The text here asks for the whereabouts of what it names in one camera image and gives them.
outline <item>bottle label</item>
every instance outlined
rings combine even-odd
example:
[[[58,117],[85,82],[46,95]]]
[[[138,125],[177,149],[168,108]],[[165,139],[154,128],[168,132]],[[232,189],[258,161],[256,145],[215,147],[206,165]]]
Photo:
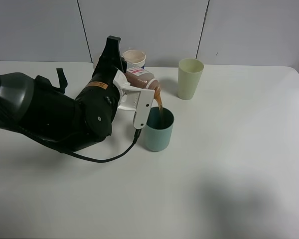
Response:
[[[145,73],[148,72],[148,71],[146,71],[142,68],[139,68],[139,67],[128,68],[127,71],[134,74],[134,75],[136,75],[136,76],[140,76],[140,75],[145,74]]]

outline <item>plastic cup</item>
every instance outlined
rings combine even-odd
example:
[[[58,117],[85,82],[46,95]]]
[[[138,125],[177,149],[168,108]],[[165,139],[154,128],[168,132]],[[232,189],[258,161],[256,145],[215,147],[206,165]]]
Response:
[[[159,108],[153,107],[149,112],[148,122],[144,129],[145,146],[150,151],[159,152],[169,145],[174,124],[174,115],[163,108],[163,122],[159,114]]]
[[[194,58],[182,59],[178,64],[178,97],[183,100],[193,98],[203,72],[204,64]]]
[[[127,50],[123,53],[123,57],[126,61],[144,69],[146,60],[144,52],[140,50]]]

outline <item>brown liquid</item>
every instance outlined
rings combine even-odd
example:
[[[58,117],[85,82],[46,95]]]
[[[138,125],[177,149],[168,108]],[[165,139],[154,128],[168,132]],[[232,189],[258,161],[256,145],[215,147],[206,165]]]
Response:
[[[160,115],[160,126],[164,128],[164,116],[163,116],[163,103],[161,101],[160,93],[154,95],[154,99],[157,101],[158,108],[159,108],[159,115]]]

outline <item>green cup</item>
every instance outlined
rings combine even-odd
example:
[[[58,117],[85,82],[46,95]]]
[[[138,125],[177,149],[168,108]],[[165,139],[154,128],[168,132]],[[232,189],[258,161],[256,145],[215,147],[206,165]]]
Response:
[[[178,97],[182,100],[193,98],[203,69],[204,64],[194,58],[185,58],[179,62]]]
[[[150,151],[159,152],[169,145],[174,124],[174,115],[163,108],[163,121],[159,114],[159,108],[153,107],[149,112],[148,122],[144,129],[145,146]]]

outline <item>robotic arm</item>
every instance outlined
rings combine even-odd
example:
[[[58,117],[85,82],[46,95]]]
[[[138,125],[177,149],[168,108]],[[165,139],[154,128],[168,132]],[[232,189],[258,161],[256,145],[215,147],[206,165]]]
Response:
[[[44,146],[88,161],[108,162],[123,156],[136,143],[146,124],[154,91],[131,87],[127,82],[126,61],[119,52],[120,40],[107,38],[91,81],[76,99],[64,95],[67,81],[62,68],[57,69],[59,88],[42,76],[32,79],[23,73],[0,75],[0,128],[22,133]],[[118,107],[136,111],[132,145],[108,160],[74,153],[111,135]]]

